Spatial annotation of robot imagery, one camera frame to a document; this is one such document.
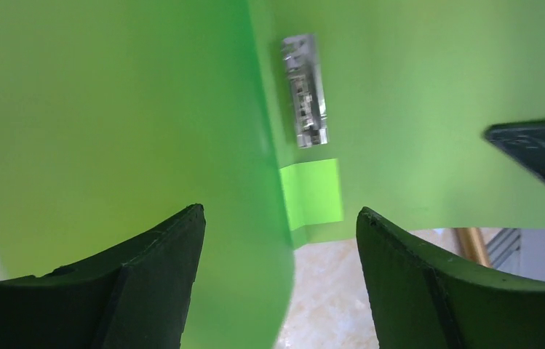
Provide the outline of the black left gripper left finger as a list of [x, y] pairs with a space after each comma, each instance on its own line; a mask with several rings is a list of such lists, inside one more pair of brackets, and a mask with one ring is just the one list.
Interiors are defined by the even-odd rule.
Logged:
[[179, 348], [204, 207], [44, 276], [0, 281], [0, 348]]

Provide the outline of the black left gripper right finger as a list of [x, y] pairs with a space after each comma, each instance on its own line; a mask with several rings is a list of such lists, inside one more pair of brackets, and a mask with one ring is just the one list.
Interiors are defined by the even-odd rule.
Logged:
[[466, 260], [368, 207], [356, 238], [381, 348], [545, 348], [545, 281]]

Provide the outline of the green plastic folder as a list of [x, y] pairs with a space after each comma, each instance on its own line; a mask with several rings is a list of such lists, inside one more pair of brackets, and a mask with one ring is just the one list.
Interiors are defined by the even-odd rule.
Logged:
[[[282, 40], [313, 34], [328, 143], [299, 148]], [[271, 348], [301, 241], [545, 227], [485, 142], [545, 117], [545, 1], [0, 1], [0, 258], [46, 273], [204, 207], [183, 348]]]

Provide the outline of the metal folder clip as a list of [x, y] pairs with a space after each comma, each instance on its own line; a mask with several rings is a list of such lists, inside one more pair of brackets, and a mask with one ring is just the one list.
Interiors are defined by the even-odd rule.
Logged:
[[313, 34], [282, 40], [299, 148], [328, 143], [327, 110], [317, 43]]

